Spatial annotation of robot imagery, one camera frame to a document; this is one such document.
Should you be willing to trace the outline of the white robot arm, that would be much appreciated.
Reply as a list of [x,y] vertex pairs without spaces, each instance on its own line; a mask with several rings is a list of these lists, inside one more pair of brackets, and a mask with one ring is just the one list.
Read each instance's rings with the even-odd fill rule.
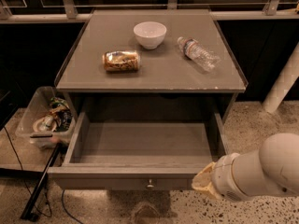
[[198,173],[192,188],[209,198],[230,202],[258,196],[298,196],[299,135],[277,133],[256,150],[225,155]]

